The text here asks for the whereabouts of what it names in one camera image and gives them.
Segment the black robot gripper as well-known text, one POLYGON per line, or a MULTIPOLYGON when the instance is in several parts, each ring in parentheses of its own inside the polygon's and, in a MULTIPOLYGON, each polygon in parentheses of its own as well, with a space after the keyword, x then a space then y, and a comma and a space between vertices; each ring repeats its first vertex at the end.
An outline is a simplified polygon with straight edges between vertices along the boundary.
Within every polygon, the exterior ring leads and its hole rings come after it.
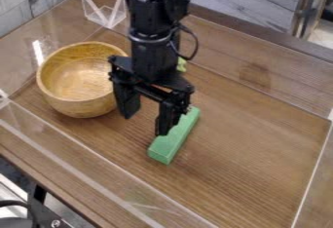
MULTIPOLYGON (((160 101, 165 92, 156 93, 153 85, 179 92, 184 95, 194 93, 194 86, 176 71, 179 48, 179 32, 168 35, 141 35, 128 33, 131 41, 131 56, 112 55, 108 62, 112 66, 109 72, 113 82, 115 97, 120 115, 129 119, 140 109, 140 94, 136 86, 147 86, 153 100, 160 101)), ((177 125, 181 114, 185 114, 188 104, 184 100, 165 99, 159 104, 159 115, 155 120, 155 135, 167 135, 169 129, 177 125)))

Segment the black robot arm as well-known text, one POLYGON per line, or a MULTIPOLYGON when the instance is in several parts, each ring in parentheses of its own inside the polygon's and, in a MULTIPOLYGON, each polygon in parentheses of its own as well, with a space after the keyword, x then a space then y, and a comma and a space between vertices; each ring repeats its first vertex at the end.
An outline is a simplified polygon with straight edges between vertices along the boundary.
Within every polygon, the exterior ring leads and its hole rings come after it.
POLYGON ((125 0, 131 55, 108 57, 119 112, 131 118, 140 109, 140 98, 153 100, 159 104, 157 135, 168 134, 176 126, 194 93, 194 86, 176 70, 180 59, 195 57, 179 51, 180 34, 191 32, 181 24, 188 4, 190 0, 125 0))

